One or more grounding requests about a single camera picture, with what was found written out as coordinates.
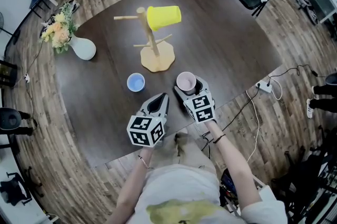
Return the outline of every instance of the cable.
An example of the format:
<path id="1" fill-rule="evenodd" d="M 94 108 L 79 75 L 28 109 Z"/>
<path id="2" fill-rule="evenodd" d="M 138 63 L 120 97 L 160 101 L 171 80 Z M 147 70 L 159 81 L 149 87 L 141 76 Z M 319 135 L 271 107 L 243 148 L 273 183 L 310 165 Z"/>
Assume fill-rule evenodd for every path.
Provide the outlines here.
<path id="1" fill-rule="evenodd" d="M 202 138 L 204 139 L 204 140 L 206 140 L 207 141 L 207 143 L 206 143 L 206 145 L 205 145 L 205 147 L 206 146 L 208 146 L 209 147 L 209 159 L 211 159 L 211 148 L 210 148 L 210 141 L 206 138 L 206 135 L 204 134 L 204 135 L 202 135 Z"/>
<path id="2" fill-rule="evenodd" d="M 34 58 L 34 60 L 32 61 L 32 63 L 30 64 L 30 66 L 28 67 L 28 69 L 27 69 L 27 72 L 26 73 L 28 73 L 28 71 L 29 71 L 29 69 L 32 67 L 32 65 L 33 65 L 33 63 L 35 62 L 35 60 L 37 59 L 37 57 L 39 56 L 39 54 L 40 54 L 40 51 L 41 51 L 41 49 L 42 49 L 42 43 L 41 43 L 41 46 L 40 46 L 40 49 L 39 49 L 39 51 L 38 51 L 38 53 L 37 53 L 37 55 L 35 56 L 35 58 Z M 18 49 L 17 49 L 17 46 L 16 46 L 16 51 L 17 51 L 17 53 L 18 53 L 18 58 L 19 58 L 19 62 L 20 62 L 20 67 L 21 67 L 21 70 L 23 69 L 23 67 L 22 67 L 22 61 L 21 61 L 21 57 L 20 57 L 20 55 L 19 55 L 19 51 L 18 51 Z M 25 87 L 26 87 L 26 93 L 28 94 L 28 96 L 29 96 L 29 98 L 30 98 L 30 100 L 31 100 L 31 104 L 32 104 L 32 107 L 33 107 L 33 112 L 32 112 L 32 120 L 33 120 L 33 123 L 34 123 L 34 125 L 35 125 L 35 128 L 34 128 L 34 130 L 36 130 L 37 129 L 37 126 L 38 126 L 38 124 L 37 124 L 37 121 L 34 119 L 34 113 L 35 113 L 35 106 L 34 106 L 34 102 L 33 102 L 33 97 L 31 96 L 31 94 L 29 93 L 29 90 L 28 90 L 28 86 L 27 86 L 27 82 L 25 83 Z"/>
<path id="3" fill-rule="evenodd" d="M 325 78 L 325 77 L 326 77 L 326 76 L 319 76 L 319 75 L 317 74 L 316 71 L 312 70 L 312 68 L 311 68 L 311 66 L 310 66 L 309 64 L 305 64 L 305 65 L 297 65 L 297 67 L 291 67 L 290 69 L 286 70 L 285 72 L 283 72 L 283 73 L 280 74 L 280 75 L 273 75 L 273 76 L 270 76 L 267 85 L 268 85 L 268 86 L 270 85 L 270 80 L 271 80 L 272 77 L 280 77 L 280 76 L 284 75 L 285 73 L 287 73 L 287 72 L 290 71 L 290 70 L 296 70 L 297 76 L 300 76 L 300 74 L 301 74 L 301 72 L 300 72 L 300 66 L 303 67 L 303 68 L 305 68 L 306 66 L 308 66 L 309 69 L 310 69 L 310 71 L 311 71 L 311 73 L 312 73 L 312 75 L 314 75 L 315 77 L 318 77 L 318 78 Z"/>
<path id="4" fill-rule="evenodd" d="M 36 59 L 38 58 L 38 56 L 40 55 L 40 52 L 41 52 L 41 49 L 42 49 L 42 45 L 43 45 L 43 42 L 41 42 L 40 49 L 38 50 L 38 53 L 37 53 L 37 55 L 34 57 L 32 63 L 31 63 L 31 64 L 29 65 L 29 67 L 27 68 L 27 71 L 25 72 L 25 75 L 23 75 L 23 76 L 20 78 L 20 80 L 18 80 L 18 81 L 15 83 L 15 85 L 14 85 L 13 87 L 17 86 L 17 85 L 19 84 L 19 82 L 26 76 L 26 74 L 28 74 L 28 72 L 30 71 L 30 69 L 31 69 L 32 65 L 34 64 L 35 60 L 36 60 Z M 19 55 L 19 51 L 18 51 L 18 49 L 17 49 L 17 46 L 15 46 L 15 47 L 16 47 L 16 51 L 17 51 L 17 53 L 18 53 L 17 56 L 19 57 L 20 65 L 21 65 L 21 70 L 22 70 L 23 67 L 22 67 L 21 57 L 20 57 L 20 55 Z"/>
<path id="5" fill-rule="evenodd" d="M 229 124 L 223 128 L 222 132 L 223 132 L 226 128 L 228 128 L 228 127 L 230 126 L 231 123 L 234 122 L 235 118 L 237 118 L 237 117 L 239 116 L 239 114 L 242 112 L 243 108 L 245 108 L 245 107 L 246 107 L 246 106 L 253 100 L 253 98 L 256 97 L 256 95 L 257 95 L 257 93 L 259 92 L 259 90 L 260 90 L 260 84 L 258 84 L 256 94 L 255 94 L 251 99 L 249 99 L 249 101 L 248 101 L 246 104 L 244 104 L 244 105 L 242 106 L 242 108 L 239 110 L 239 112 L 236 114 L 236 116 L 233 118 L 233 120 L 232 120 L 231 122 L 229 122 Z M 203 134 L 203 135 L 202 135 L 202 138 L 205 138 L 209 133 L 210 133 L 210 132 L 208 131 L 208 132 L 206 132 L 205 134 Z M 226 135 L 226 134 L 221 135 L 221 136 L 220 136 L 219 138 L 217 138 L 216 141 L 213 142 L 213 143 L 217 143 L 217 142 L 218 142 L 222 137 L 224 137 L 225 135 Z M 210 141 L 203 147 L 203 149 L 201 149 L 201 151 L 203 151 L 203 150 L 206 148 L 206 146 L 208 146 L 209 143 L 211 143 L 213 140 L 214 140 L 214 139 L 210 140 Z"/>
<path id="6" fill-rule="evenodd" d="M 275 80 L 275 79 L 273 79 L 273 78 L 271 78 L 271 77 L 269 77 L 269 78 L 270 78 L 270 80 L 273 80 L 274 82 L 276 82 L 276 83 L 279 84 L 279 87 L 280 87 L 280 89 L 281 89 L 281 95 L 280 95 L 280 97 L 277 98 L 277 97 L 275 96 L 275 93 L 274 93 L 273 89 L 272 89 L 272 93 L 273 93 L 273 96 L 274 96 L 274 98 L 275 98 L 276 100 L 280 100 L 280 99 L 282 98 L 282 95 L 283 95 L 283 91 L 282 91 L 281 84 L 280 84 L 277 80 Z"/>
<path id="7" fill-rule="evenodd" d="M 248 160 L 247 160 L 247 162 L 248 162 L 248 161 L 250 160 L 250 158 L 252 157 L 253 153 L 254 153 L 255 150 L 256 150 L 257 138 L 258 138 L 258 136 L 259 136 L 259 131 L 260 131 L 260 121 L 259 121 L 259 117 L 258 117 L 258 115 L 257 115 L 257 111 L 256 111 L 256 108 L 255 108 L 254 101 L 253 101 L 253 99 L 249 96 L 247 90 L 246 90 L 246 94 L 247 94 L 248 98 L 250 99 L 250 101 L 253 103 L 253 107 L 254 107 L 254 111 L 255 111 L 255 115 L 256 115 L 256 120 L 257 120 L 257 133 L 256 133 L 256 137 L 255 137 L 255 147 L 254 147 L 253 152 L 251 153 L 251 155 L 249 156 L 249 158 L 248 158 Z"/>
<path id="8" fill-rule="evenodd" d="M 60 218 L 61 221 L 64 222 L 65 224 L 69 224 L 67 221 L 63 220 L 61 217 L 59 217 L 58 215 L 56 215 L 56 214 L 54 214 L 54 213 L 47 213 L 46 215 L 56 216 L 56 217 Z"/>
<path id="9" fill-rule="evenodd" d="M 248 101 L 246 104 L 244 104 L 244 105 L 242 106 L 242 108 L 239 110 L 239 112 L 236 114 L 236 116 L 233 118 L 233 120 L 232 120 L 231 122 L 229 122 L 229 124 L 228 124 L 227 126 L 224 127 L 224 129 L 222 130 L 222 132 L 223 132 L 226 128 L 228 128 L 228 127 L 230 126 L 231 123 L 234 122 L 234 120 L 235 120 L 235 119 L 239 116 L 239 114 L 242 112 L 243 108 L 245 108 L 245 107 L 246 107 L 246 106 L 253 100 L 253 98 L 256 97 L 257 93 L 258 93 L 259 90 L 260 90 L 260 84 L 257 84 L 257 85 L 258 85 L 258 87 L 257 87 L 257 92 L 256 92 L 256 94 L 255 94 L 252 98 L 250 98 L 249 101 Z M 217 138 L 213 143 L 219 142 L 219 140 L 220 140 L 222 137 L 224 137 L 225 135 L 226 135 L 226 134 L 221 135 L 221 136 L 220 136 L 219 138 Z"/>

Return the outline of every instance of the bracelet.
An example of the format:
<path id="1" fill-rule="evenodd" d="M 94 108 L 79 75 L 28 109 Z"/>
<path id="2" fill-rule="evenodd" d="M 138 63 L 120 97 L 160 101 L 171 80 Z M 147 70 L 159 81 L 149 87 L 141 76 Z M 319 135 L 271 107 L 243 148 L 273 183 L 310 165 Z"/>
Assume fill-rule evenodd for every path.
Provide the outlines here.
<path id="1" fill-rule="evenodd" d="M 143 161 L 145 167 L 148 169 L 148 165 L 145 163 L 144 159 L 143 159 L 140 155 L 138 155 L 138 157 L 139 157 L 139 159 L 140 159 L 141 161 Z"/>

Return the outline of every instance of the white cup rim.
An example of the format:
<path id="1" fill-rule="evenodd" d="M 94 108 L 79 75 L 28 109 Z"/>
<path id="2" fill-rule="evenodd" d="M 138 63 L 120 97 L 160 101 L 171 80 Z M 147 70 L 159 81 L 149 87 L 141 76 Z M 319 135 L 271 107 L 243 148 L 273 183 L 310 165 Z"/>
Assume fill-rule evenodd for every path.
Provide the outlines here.
<path id="1" fill-rule="evenodd" d="M 192 84 L 191 88 L 190 88 L 190 89 L 187 89 L 187 90 L 182 89 L 182 88 L 179 86 L 179 84 L 178 84 L 178 79 L 179 79 L 179 77 L 180 77 L 181 75 L 185 74 L 185 73 L 190 74 L 190 75 L 192 75 L 192 76 L 194 77 L 193 84 Z M 179 87 L 179 89 L 181 89 L 181 90 L 183 90 L 183 91 L 189 91 L 189 90 L 192 90 L 193 88 L 195 88 L 195 86 L 196 86 L 196 77 L 195 77 L 195 75 L 194 75 L 192 72 L 184 71 L 184 72 L 182 72 L 182 73 L 180 73 L 180 74 L 178 75 L 178 77 L 177 77 L 177 79 L 176 79 L 176 83 L 177 83 L 177 86 Z"/>
<path id="2" fill-rule="evenodd" d="M 133 89 L 131 89 L 130 86 L 129 86 L 130 78 L 132 78 L 133 76 L 140 76 L 140 77 L 143 79 L 143 81 L 144 81 L 143 87 L 140 88 L 139 90 L 133 90 Z M 127 78 L 127 80 L 126 80 L 126 85 L 127 85 L 127 88 L 128 88 L 130 91 L 132 91 L 132 92 L 139 92 L 139 91 L 142 91 L 142 90 L 144 89 L 144 87 L 145 87 L 145 78 L 144 78 L 144 76 L 143 76 L 141 73 L 134 72 L 134 73 L 130 74 L 130 76 Z"/>

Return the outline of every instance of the yellow flower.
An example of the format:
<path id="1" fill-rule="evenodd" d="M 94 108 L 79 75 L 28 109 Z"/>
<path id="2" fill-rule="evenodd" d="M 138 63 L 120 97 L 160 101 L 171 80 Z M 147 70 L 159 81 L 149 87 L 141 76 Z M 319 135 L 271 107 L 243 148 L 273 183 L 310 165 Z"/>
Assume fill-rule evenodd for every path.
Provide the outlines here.
<path id="1" fill-rule="evenodd" d="M 65 28 L 56 31 L 53 37 L 52 46 L 54 48 L 61 47 L 69 41 L 69 31 Z"/>
<path id="2" fill-rule="evenodd" d="M 53 23 L 51 26 L 54 32 L 59 31 L 62 28 L 62 24 L 60 22 Z"/>
<path id="3" fill-rule="evenodd" d="M 41 38 L 45 38 L 48 34 L 46 32 L 43 32 L 41 35 Z"/>
<path id="4" fill-rule="evenodd" d="M 53 25 L 49 25 L 49 26 L 47 27 L 45 33 L 46 33 L 47 35 L 50 35 L 52 32 L 54 32 L 54 30 L 53 30 Z"/>
<path id="5" fill-rule="evenodd" d="M 56 14 L 56 15 L 55 15 L 55 21 L 56 21 L 56 22 L 59 22 L 59 23 L 65 22 L 65 16 L 64 16 L 64 13 L 61 12 L 60 14 Z"/>

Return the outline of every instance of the blue bowl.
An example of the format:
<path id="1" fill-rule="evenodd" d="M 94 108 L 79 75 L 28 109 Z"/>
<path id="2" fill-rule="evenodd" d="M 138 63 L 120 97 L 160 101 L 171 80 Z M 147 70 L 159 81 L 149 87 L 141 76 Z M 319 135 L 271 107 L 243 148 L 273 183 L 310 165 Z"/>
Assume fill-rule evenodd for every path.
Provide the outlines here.
<path id="1" fill-rule="evenodd" d="M 126 81 L 127 88 L 132 92 L 139 92 L 145 88 L 145 78 L 140 73 L 132 73 Z"/>

